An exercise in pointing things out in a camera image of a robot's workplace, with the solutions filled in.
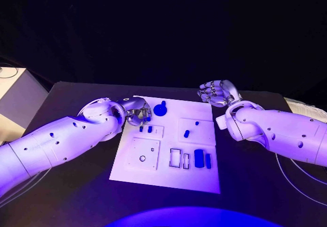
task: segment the small blue piece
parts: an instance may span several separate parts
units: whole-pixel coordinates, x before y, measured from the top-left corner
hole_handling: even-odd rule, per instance
[[[194,165],[196,165],[197,168],[204,167],[203,150],[201,149],[194,150]]]
[[[152,112],[160,117],[165,115],[167,113],[165,101],[163,101],[161,104],[155,105]]]
[[[186,130],[186,133],[184,133],[184,138],[188,137],[188,130]]]
[[[212,162],[210,162],[210,154],[206,154],[206,168],[212,168]]]

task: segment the white robotic arm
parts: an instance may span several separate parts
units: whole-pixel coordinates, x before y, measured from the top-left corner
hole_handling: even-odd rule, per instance
[[[0,197],[27,178],[78,157],[119,132],[125,118],[137,126],[151,117],[140,97],[93,100],[76,117],[63,117],[0,147]]]
[[[327,166],[327,124],[299,114],[263,108],[243,101],[233,84],[216,80],[200,85],[201,100],[213,106],[227,105],[216,118],[236,141],[250,140],[272,152],[298,161]]]

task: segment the circular hole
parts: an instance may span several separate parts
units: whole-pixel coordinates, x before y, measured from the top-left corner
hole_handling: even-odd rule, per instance
[[[298,148],[302,148],[302,141],[298,142]]]

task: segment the wire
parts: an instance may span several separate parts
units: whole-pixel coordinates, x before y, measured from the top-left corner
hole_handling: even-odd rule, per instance
[[[7,199],[4,199],[3,201],[6,201],[3,204],[0,203],[0,208],[8,203],[8,202],[11,202],[18,196],[21,196],[34,186],[36,186],[36,184],[40,182],[40,180],[43,179],[43,177],[46,176],[46,174],[47,174],[47,172],[50,171],[50,169],[46,171],[46,173],[44,173],[44,175],[40,177],[40,179],[34,182],[34,184],[21,192],[21,193],[18,193],[8,201],[6,201],[27,185],[29,185],[29,183],[36,179],[36,177],[37,177],[37,175],[39,175],[39,173],[37,173],[37,175],[33,177],[33,179],[27,182],[27,184],[21,187],[21,189],[18,190],[18,191],[16,191],[11,195],[10,195],[10,197],[7,198]]]
[[[281,168],[278,156],[276,156],[276,163],[278,163],[278,166],[279,166],[279,169],[281,169],[281,173],[282,173],[282,175],[284,175],[284,177],[285,177],[288,183],[291,184],[291,186],[297,189],[297,191],[298,191],[308,199],[311,199],[314,202],[317,202],[317,203],[320,203],[321,205],[327,206],[327,204],[324,204],[322,202],[317,201],[317,200],[312,199],[309,196],[307,196],[307,195],[301,192],[301,190],[295,187],[295,185],[294,185],[292,182],[289,181],[289,179],[288,179],[288,177],[286,177],[286,175],[285,175],[285,173],[284,173],[284,170],[282,170],[282,168]]]
[[[295,164],[295,166],[299,168],[299,170],[307,174],[307,176],[309,176],[315,181],[318,181],[320,183],[322,183],[322,184],[327,185],[327,183],[325,183],[324,181],[318,180],[314,176],[311,176],[311,175],[304,171],[304,169],[298,166],[298,164],[294,162],[292,159],[291,159],[291,161],[292,161],[292,163]]]
[[[14,67],[11,64],[8,64],[8,63],[1,62],[0,64],[10,65],[13,68],[16,68],[16,67]],[[0,77],[0,79],[11,78],[11,77],[14,77],[14,76],[17,75],[17,73],[18,73],[18,69],[16,68],[16,73],[14,73],[10,77]]]

